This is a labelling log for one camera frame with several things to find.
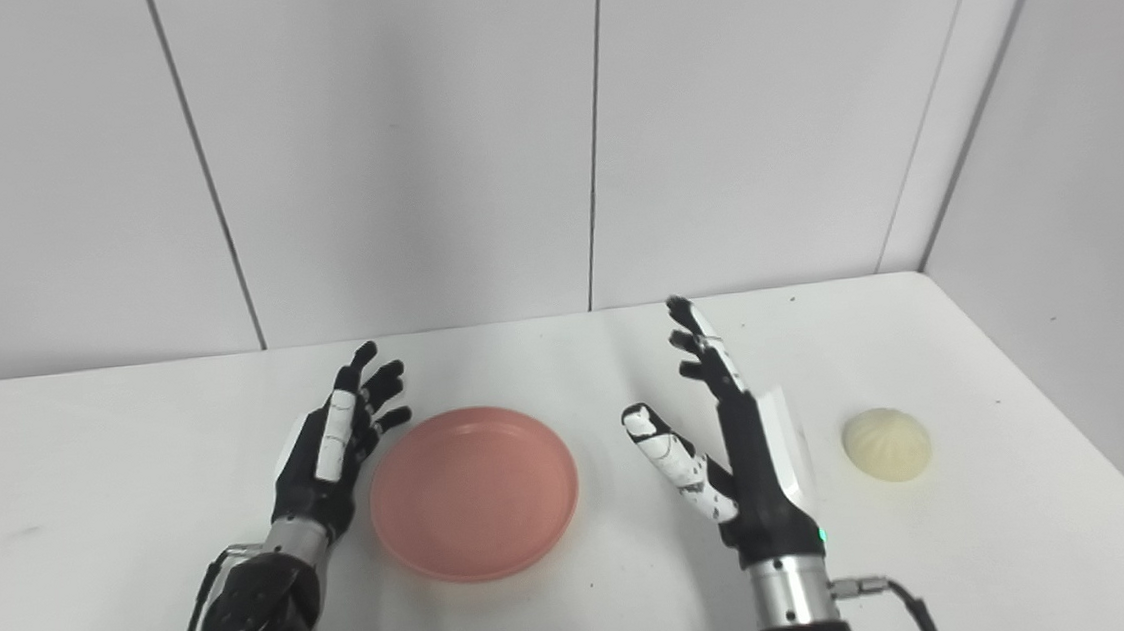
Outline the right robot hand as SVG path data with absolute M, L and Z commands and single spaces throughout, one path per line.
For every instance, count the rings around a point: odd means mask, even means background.
M 729 466 L 678 434 L 649 404 L 620 413 L 623 430 L 676 492 L 719 528 L 738 565 L 771 564 L 779 557 L 824 557 L 821 525 L 787 495 L 776 471 L 763 420 L 765 405 L 747 388 L 723 339 L 699 306 L 680 294 L 667 298 L 678 328 L 669 343 L 688 353 L 678 375 L 708 387 Z

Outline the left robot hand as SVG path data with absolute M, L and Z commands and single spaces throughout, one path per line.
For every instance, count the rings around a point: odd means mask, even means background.
M 303 415 L 274 483 L 272 523 L 306 520 L 337 542 L 354 522 L 363 465 L 388 431 L 413 418 L 408 406 L 386 409 L 404 393 L 402 360 L 388 361 L 365 376 L 377 353 L 375 342 L 360 345 L 337 371 L 320 407 Z

